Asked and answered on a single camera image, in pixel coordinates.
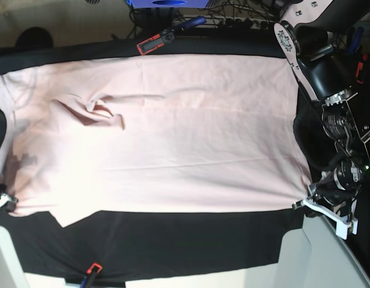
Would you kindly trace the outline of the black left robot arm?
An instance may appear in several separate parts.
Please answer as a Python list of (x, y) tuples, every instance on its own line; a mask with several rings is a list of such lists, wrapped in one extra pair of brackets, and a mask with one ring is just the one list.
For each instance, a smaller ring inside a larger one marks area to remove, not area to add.
[(325, 215), (342, 239), (357, 233), (357, 197), (370, 182), (370, 56), (356, 27), (369, 12), (370, 1), (288, 1), (273, 27), (306, 104), (294, 135), (321, 175), (293, 208)]

